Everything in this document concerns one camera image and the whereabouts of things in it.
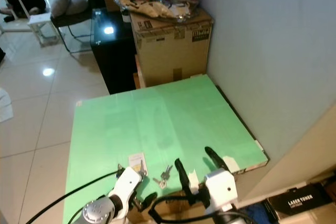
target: white paper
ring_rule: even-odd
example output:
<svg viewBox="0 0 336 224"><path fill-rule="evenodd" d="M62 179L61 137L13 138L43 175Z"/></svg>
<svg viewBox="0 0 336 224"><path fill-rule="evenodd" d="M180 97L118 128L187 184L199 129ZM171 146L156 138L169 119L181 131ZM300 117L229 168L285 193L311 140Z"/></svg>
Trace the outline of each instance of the white paper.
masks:
<svg viewBox="0 0 336 224"><path fill-rule="evenodd" d="M12 101L8 93L0 88L0 123L13 117Z"/></svg>
<svg viewBox="0 0 336 224"><path fill-rule="evenodd" d="M146 160L143 152L128 157L129 166L131 166L136 172L139 172L141 169L141 161L143 162L143 169L146 171L146 175L148 176Z"/></svg>

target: black box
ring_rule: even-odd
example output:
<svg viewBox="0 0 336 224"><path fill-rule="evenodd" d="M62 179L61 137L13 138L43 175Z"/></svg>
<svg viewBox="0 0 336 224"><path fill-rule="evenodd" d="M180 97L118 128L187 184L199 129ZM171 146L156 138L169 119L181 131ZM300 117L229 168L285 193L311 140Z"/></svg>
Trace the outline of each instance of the black box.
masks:
<svg viewBox="0 0 336 224"><path fill-rule="evenodd" d="M324 189L330 198L336 202L336 177L331 177L328 179L327 183L324 185Z"/></svg>
<svg viewBox="0 0 336 224"><path fill-rule="evenodd" d="M311 184L267 198L264 201L271 222L299 214L332 202L321 184Z"/></svg>

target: green table surface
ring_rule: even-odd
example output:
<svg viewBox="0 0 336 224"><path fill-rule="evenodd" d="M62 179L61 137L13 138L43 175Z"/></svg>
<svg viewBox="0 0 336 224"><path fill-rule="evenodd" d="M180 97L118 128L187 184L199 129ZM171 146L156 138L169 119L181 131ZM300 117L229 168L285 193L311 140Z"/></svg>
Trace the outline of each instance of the green table surface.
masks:
<svg viewBox="0 0 336 224"><path fill-rule="evenodd" d="M205 146L233 157L240 169L267 161L208 76L82 101L73 124L66 192L116 170L118 163L128 166L128 157L141 152L148 179L138 189L140 198L181 189L175 167L164 190L153 181L177 158L201 182L215 170ZM115 182L108 177L67 198L64 223Z"/></svg>

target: black cable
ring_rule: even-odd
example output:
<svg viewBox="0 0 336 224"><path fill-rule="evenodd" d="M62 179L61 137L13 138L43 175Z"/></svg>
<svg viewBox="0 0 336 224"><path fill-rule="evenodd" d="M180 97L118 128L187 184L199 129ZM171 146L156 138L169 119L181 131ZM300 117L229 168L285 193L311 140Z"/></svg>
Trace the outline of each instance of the black cable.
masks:
<svg viewBox="0 0 336 224"><path fill-rule="evenodd" d="M168 201L168 200L188 200L187 196L163 196L159 199L157 199L154 204L151 207L151 210L155 211L155 206L158 205L159 203L163 201ZM184 219L184 220L161 220L161 223L167 223L167 224L178 224L178 223L189 223L189 222L194 222L194 221L199 221L199 220L205 220L208 218L212 218L218 215L234 215L234 216L239 216L242 217L245 220L249 220L253 224L257 224L255 220L251 219L248 215L243 214L242 212L237 212L237 211L227 211L227 212L214 212L209 215L203 215L199 217L194 217L194 218L189 218L189 219Z"/></svg>
<svg viewBox="0 0 336 224"><path fill-rule="evenodd" d="M110 222L110 219L111 219L111 213L109 213L109 216L107 217L106 219L106 223L109 223Z"/></svg>
<svg viewBox="0 0 336 224"><path fill-rule="evenodd" d="M47 210L49 210L51 207L53 207L54 205L56 205L57 203L59 203L60 201L64 200L65 198L69 197L70 195L78 192L79 190L82 190L83 188L97 182L97 181L100 181L102 180L103 178L106 178L106 177L109 177L111 175L114 175L118 172L119 170L113 172L113 173L108 173L104 176L101 176L99 178L96 178L95 180L89 182L89 183L86 183L85 185L83 186L80 186L78 188L76 188L75 190L72 190L71 192L63 195L62 197L56 199L53 203L51 203L50 205L46 206L44 209L42 209L40 212L38 212L37 214L35 214L26 224L32 224L38 217L40 217L42 214L44 214Z"/></svg>
<svg viewBox="0 0 336 224"><path fill-rule="evenodd" d="M78 211L71 217L71 219L69 220L68 224L71 224L71 223L72 223L72 221L74 220L74 218L77 216L77 214L78 214L79 212L82 211L82 209L83 209L82 207L78 209Z"/></svg>
<svg viewBox="0 0 336 224"><path fill-rule="evenodd" d="M205 220L205 219L208 219L208 218L213 218L213 217L218 216L218 215L239 216L239 217L242 217L245 220L249 220L252 224L258 224L258 223L255 222L254 219L251 219L251 217L249 217L246 214L243 214L242 212L230 212L230 211L227 211L227 212L213 212L212 214L209 214L209 215L203 215L203 216L184 219L184 220L164 220L164 219L162 219L161 223L167 223L167 224L190 223L190 222Z"/></svg>

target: black chair leg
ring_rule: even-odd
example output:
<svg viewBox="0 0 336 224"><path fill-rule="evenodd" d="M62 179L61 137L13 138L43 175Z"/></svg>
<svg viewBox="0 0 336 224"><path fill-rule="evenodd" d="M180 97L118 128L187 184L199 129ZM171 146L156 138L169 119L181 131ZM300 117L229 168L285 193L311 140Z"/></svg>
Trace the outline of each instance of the black chair leg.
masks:
<svg viewBox="0 0 336 224"><path fill-rule="evenodd" d="M61 31L59 30L59 27L56 28L58 31L59 36L61 37L61 40L63 41L63 44L65 46L65 49L70 53L70 54L75 54L77 52L87 52L87 51L91 51L91 49L83 49L83 50L78 50L78 51L70 51L70 49L68 48L67 44L65 43L65 40L63 38L63 35L61 33Z"/></svg>
<svg viewBox="0 0 336 224"><path fill-rule="evenodd" d="M87 35L78 35L78 36L75 36L73 33L72 33L72 31L71 31L71 29L70 29L70 26L68 26L68 29L69 29L69 32L70 32L70 34L73 36L73 38L80 38L80 37L88 37L88 36L91 36L91 34L87 34Z"/></svg>

